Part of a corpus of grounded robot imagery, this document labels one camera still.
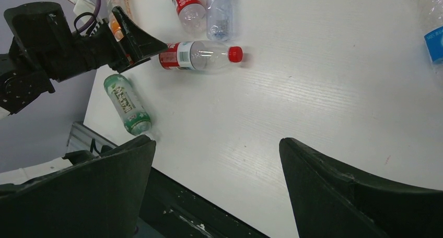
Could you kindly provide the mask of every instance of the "water bottle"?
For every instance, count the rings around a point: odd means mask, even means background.
[[[206,0],[208,39],[227,41],[232,38],[232,0]]]
[[[103,85],[117,109],[126,131],[134,136],[146,134],[151,128],[151,118],[126,77],[111,75],[104,80]]]
[[[168,47],[158,55],[164,69],[213,71],[243,59],[241,47],[213,41],[169,43]]]
[[[172,0],[184,30],[197,37],[205,30],[206,9],[200,0]]]
[[[120,41],[123,38],[122,27],[120,27],[117,19],[112,13],[114,7],[120,6],[126,15],[132,20],[131,7],[129,5],[129,0],[106,0],[106,7],[108,9],[109,27],[111,28],[114,37]]]
[[[419,22],[435,72],[442,78],[443,71],[443,0],[415,0]]]

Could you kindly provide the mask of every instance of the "white tabletop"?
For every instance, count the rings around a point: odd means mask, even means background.
[[[154,167],[271,237],[296,237],[278,143],[295,137],[367,172],[443,189],[443,93],[410,0],[236,0],[247,60],[217,75],[124,73],[153,116]],[[190,40],[170,0],[133,0],[140,27]],[[85,125],[131,138],[98,70]]]

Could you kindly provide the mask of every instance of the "black robotic arm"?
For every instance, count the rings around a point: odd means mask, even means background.
[[[58,82],[109,65],[122,73],[150,60],[167,45],[150,36],[123,12],[112,11],[124,38],[117,41],[106,19],[86,35],[71,33],[60,4],[35,2],[10,8],[4,17],[14,34],[8,54],[0,54],[0,118],[18,113]]]

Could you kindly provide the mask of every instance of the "green beverage can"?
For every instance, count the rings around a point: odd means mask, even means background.
[[[124,127],[130,134],[138,136],[151,128],[151,118],[126,77],[111,75],[104,80],[103,85],[122,119]]]

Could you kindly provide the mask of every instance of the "empty plastic bottle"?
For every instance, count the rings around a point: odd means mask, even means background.
[[[232,0],[206,0],[208,39],[227,41],[232,38]]]
[[[434,71],[443,78],[443,0],[415,0]]]
[[[212,71],[243,60],[241,47],[219,42],[188,41],[168,46],[168,51],[159,54],[164,69]]]
[[[129,5],[129,0],[106,0],[106,6],[108,9],[108,18],[109,18],[109,27],[112,30],[112,33],[114,34],[114,37],[120,41],[123,38],[122,28],[120,27],[119,23],[117,22],[114,14],[112,13],[112,9],[114,7],[120,6],[122,7],[123,11],[128,15],[130,19],[132,18],[131,13],[131,7]]]
[[[206,9],[200,0],[172,0],[184,30],[197,37],[205,28]]]

